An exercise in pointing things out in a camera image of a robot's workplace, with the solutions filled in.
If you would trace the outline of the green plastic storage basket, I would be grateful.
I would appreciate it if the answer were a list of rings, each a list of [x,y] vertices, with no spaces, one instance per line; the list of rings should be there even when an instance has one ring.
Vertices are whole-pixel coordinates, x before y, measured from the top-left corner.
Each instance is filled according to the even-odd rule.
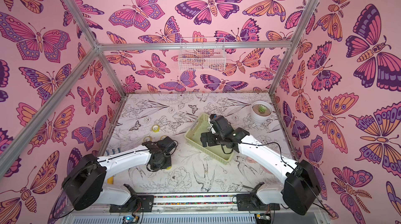
[[[202,141],[202,134],[211,130],[209,123],[209,114],[202,113],[195,123],[187,130],[184,137],[187,143],[192,147],[198,149],[202,153],[207,154],[209,157],[227,165],[231,162],[234,152],[230,153],[231,149],[221,148],[220,145],[210,146],[207,142]]]

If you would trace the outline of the yellow tape roll one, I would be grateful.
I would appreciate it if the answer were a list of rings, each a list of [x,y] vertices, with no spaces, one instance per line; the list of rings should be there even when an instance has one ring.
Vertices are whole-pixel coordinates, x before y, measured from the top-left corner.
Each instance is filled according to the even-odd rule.
[[[160,131],[160,126],[159,126],[159,125],[153,125],[152,128],[151,128],[151,130],[152,130],[154,133],[157,133],[157,132]]]

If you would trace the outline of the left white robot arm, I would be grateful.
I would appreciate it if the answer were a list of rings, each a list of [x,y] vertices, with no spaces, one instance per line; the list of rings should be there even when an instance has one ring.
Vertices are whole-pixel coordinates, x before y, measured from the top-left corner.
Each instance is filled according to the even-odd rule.
[[[137,148],[119,154],[100,157],[88,154],[68,172],[62,183],[63,192],[76,211],[94,204],[110,205],[112,213],[137,211],[144,204],[135,190],[128,184],[111,185],[108,179],[142,165],[152,172],[170,168],[171,156],[177,146],[176,140],[165,137],[157,142],[143,142]]]

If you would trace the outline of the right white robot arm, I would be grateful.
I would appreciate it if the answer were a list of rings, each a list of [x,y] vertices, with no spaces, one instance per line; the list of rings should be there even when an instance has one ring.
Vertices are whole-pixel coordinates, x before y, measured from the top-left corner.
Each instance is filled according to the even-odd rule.
[[[262,144],[243,128],[234,129],[222,115],[210,115],[208,124],[208,130],[200,136],[204,147],[230,148],[253,159],[278,179],[278,185],[261,182],[252,189],[249,202],[255,209],[283,204],[298,215],[304,216],[308,212],[322,191],[313,166],[308,161],[298,162],[284,157],[281,152]]]

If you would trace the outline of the blue yellow garden fork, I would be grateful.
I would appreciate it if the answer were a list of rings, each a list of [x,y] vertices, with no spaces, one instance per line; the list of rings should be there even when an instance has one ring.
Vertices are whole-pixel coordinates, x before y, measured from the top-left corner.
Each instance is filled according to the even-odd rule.
[[[110,153],[110,156],[108,156],[108,160],[106,162],[107,174],[104,179],[105,183],[113,184],[115,175],[121,172],[119,161],[122,156],[124,156],[123,152],[115,154]]]

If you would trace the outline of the white pot with succulent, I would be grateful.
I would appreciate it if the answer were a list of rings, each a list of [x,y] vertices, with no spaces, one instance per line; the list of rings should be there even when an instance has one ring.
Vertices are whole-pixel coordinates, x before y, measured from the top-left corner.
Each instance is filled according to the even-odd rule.
[[[251,119],[255,124],[264,123],[273,113],[273,107],[264,101],[256,101],[251,106]]]

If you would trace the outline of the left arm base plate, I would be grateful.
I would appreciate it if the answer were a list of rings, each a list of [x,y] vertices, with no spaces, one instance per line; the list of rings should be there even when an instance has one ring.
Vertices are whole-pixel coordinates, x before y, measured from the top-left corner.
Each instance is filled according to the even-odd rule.
[[[124,205],[110,205],[110,213],[150,213],[154,205],[153,195],[132,196]]]

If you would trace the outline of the aluminium front rail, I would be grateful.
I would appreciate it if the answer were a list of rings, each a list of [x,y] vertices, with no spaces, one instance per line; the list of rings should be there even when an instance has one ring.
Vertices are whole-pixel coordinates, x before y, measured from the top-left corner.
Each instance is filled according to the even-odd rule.
[[[145,206],[112,213],[108,205],[74,211],[61,224],[329,224],[328,214],[313,204],[302,216],[285,204],[265,210],[241,210],[237,193],[141,194]]]

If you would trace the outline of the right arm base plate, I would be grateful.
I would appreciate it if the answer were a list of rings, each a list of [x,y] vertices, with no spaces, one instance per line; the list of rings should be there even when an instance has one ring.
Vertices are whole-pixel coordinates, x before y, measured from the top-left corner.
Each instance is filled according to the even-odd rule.
[[[269,211],[280,210],[279,204],[264,204],[256,196],[251,194],[236,195],[237,209],[239,211]]]

